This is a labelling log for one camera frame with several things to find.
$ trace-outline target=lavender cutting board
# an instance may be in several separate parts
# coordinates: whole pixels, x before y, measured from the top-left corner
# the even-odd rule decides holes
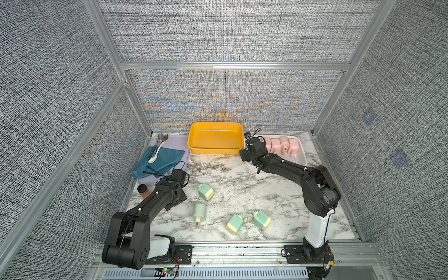
[[[188,141],[188,135],[169,135],[168,139],[162,146],[163,148],[185,151],[181,159],[181,161],[185,162],[184,167],[182,167],[182,170],[184,171],[187,171],[188,154],[190,153],[187,141]],[[149,146],[154,146],[156,145],[156,143],[157,143],[157,137],[152,137],[151,140],[149,141]],[[179,163],[176,167],[179,168],[180,166],[182,166],[182,163]],[[137,180],[139,184],[145,184],[145,185],[155,185],[158,181],[160,181],[160,177],[156,178],[154,175],[149,175],[147,177],[140,178]]]

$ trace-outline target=gray fabric wall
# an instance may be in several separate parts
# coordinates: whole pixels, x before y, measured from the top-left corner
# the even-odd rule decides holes
[[[123,93],[2,279],[85,279],[145,138]]]
[[[448,276],[448,2],[399,0],[318,134],[396,280]]]
[[[122,60],[349,61],[380,0],[99,0]]]
[[[82,0],[0,5],[1,242],[118,77]]]
[[[98,5],[123,61],[349,62],[380,2],[98,0]],[[195,121],[310,130],[340,76],[337,71],[130,72],[157,130],[188,130]]]
[[[133,70],[152,129],[189,130],[195,121],[247,129],[311,130],[340,71]]]

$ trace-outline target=white tray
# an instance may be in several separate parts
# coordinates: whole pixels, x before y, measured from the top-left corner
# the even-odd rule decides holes
[[[284,160],[288,160],[290,162],[294,162],[296,164],[300,164],[300,165],[304,165],[306,166],[306,156],[305,156],[305,151],[303,150],[302,147],[302,142],[300,142],[300,139],[295,137],[295,136],[290,136],[290,135],[268,135],[268,134],[257,134],[256,136],[263,136],[265,138],[280,138],[282,136],[286,136],[288,137],[288,139],[297,139],[299,141],[299,150],[297,151],[296,156],[291,156],[290,154],[286,153],[285,155],[280,154],[279,156],[281,158],[283,158]]]

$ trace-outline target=bottle cap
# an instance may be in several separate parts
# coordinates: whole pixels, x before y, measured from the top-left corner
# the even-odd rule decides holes
[[[148,190],[148,187],[146,187],[145,184],[138,185],[138,187],[137,187],[137,191],[141,194],[146,192],[147,190]]]

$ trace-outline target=metal vent grille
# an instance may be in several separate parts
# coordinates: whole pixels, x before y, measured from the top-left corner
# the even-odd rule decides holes
[[[154,279],[153,268],[108,268],[103,279]],[[308,279],[306,267],[181,267],[176,279]]]

